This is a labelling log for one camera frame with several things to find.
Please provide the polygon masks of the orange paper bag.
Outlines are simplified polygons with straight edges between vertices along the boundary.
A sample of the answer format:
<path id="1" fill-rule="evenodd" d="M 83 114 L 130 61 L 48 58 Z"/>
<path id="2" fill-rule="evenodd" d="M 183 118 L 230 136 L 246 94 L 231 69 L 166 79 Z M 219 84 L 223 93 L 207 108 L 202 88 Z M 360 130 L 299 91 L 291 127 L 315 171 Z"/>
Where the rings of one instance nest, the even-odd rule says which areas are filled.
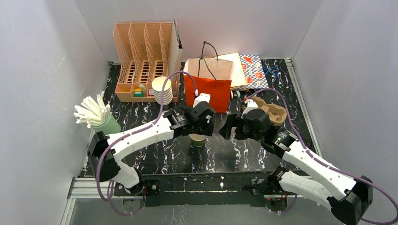
<path id="1" fill-rule="evenodd" d="M 184 88 L 186 104 L 194 105 L 195 93 L 209 94 L 210 105 L 218 113 L 226 113 L 230 102 L 231 75 L 234 62 L 215 58 L 189 58 L 185 62 Z"/>

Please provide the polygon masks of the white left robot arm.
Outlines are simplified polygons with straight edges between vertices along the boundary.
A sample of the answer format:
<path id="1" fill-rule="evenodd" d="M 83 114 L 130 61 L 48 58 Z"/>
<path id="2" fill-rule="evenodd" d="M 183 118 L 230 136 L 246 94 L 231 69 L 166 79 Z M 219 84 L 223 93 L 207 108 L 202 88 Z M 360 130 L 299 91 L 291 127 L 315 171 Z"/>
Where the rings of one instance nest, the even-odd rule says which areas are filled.
<path id="1" fill-rule="evenodd" d="M 164 111 L 157 119 L 124 132 L 109 135 L 96 133 L 90 152 L 91 159 L 98 159 L 92 166 L 96 182 L 112 180 L 126 189 L 142 186 L 144 180 L 137 169 L 122 161 L 126 156 L 148 145 L 179 136 L 212 136 L 215 114 L 215 109 L 210 105 L 210 95 L 201 94 L 194 99 L 193 107 L 183 106 Z"/>

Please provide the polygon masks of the brown pulp cup carrier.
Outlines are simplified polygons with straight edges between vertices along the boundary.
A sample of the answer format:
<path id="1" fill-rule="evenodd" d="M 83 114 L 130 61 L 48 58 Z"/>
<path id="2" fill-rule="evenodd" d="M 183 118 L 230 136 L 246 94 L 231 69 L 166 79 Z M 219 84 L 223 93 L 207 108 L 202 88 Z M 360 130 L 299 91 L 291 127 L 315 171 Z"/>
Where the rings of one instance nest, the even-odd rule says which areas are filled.
<path id="1" fill-rule="evenodd" d="M 284 107 L 276 104 L 267 104 L 263 99 L 257 96 L 254 96 L 251 99 L 268 115 L 274 126 L 281 126 L 285 122 L 287 111 Z"/>

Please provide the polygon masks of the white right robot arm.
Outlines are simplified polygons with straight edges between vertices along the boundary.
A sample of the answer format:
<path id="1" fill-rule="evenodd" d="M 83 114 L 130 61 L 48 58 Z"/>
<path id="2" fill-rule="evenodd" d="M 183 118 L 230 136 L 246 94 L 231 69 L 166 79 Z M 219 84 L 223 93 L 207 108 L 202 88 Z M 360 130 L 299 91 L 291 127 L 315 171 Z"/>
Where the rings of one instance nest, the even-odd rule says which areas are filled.
<path id="1" fill-rule="evenodd" d="M 266 179 L 253 179 L 245 189 L 254 195 L 260 192 L 293 192 L 329 209 L 340 222 L 356 225 L 373 200 L 370 180 L 354 179 L 337 173 L 335 167 L 301 144 L 298 137 L 281 126 L 275 126 L 261 109 L 253 109 L 227 117 L 219 134 L 229 139 L 258 141 L 267 152 L 296 165 L 310 178 L 278 166 Z"/>

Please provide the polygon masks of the green white paper coffee cup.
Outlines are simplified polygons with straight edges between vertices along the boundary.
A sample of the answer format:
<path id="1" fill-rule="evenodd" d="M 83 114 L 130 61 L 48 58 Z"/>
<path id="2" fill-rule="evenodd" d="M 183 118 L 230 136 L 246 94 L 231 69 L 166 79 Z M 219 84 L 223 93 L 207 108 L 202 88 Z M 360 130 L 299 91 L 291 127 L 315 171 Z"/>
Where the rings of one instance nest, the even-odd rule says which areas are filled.
<path id="1" fill-rule="evenodd" d="M 201 147 L 205 144 L 207 136 L 198 134 L 189 134 L 193 146 Z"/>

